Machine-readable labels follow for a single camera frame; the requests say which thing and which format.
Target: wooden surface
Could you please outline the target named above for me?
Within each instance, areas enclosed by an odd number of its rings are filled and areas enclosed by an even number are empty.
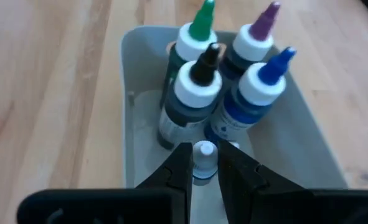
[[[216,0],[238,30],[263,0]],[[118,45],[141,24],[182,25],[202,0],[0,0],[0,223],[36,190],[121,186]],[[368,11],[282,0],[274,35],[351,187],[368,188]]]

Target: green nozzle cap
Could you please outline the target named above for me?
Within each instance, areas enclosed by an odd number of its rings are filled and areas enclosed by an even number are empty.
[[[205,41],[210,37],[213,24],[214,0],[205,0],[202,8],[197,12],[194,22],[189,27],[189,35],[198,41]]]

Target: blue nozzle cap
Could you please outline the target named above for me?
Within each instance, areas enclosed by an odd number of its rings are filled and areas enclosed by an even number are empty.
[[[266,85],[275,85],[280,77],[289,69],[289,62],[295,56],[296,50],[288,47],[280,54],[273,56],[260,71],[258,77]]]

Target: wood grain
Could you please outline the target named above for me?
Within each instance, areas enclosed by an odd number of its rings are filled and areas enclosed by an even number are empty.
[[[282,0],[279,47],[346,180],[368,189],[368,11],[358,0]],[[116,188],[121,173],[118,44],[141,24],[180,26],[202,0],[0,0],[0,223],[46,188]],[[268,1],[216,0],[238,30]]]

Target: gray plastic tray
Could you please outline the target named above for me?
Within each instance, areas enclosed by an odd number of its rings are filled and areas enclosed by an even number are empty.
[[[123,162],[126,187],[135,187],[170,154],[156,141],[168,43],[175,41],[176,27],[137,27],[121,41],[123,100]],[[228,45],[231,32],[217,32]],[[276,54],[271,49],[267,58]],[[272,110],[240,137],[241,150],[275,172],[307,188],[346,188],[318,126],[294,83],[286,74],[287,89]],[[204,139],[202,130],[192,142]],[[191,223],[227,223],[217,176],[192,189]]]

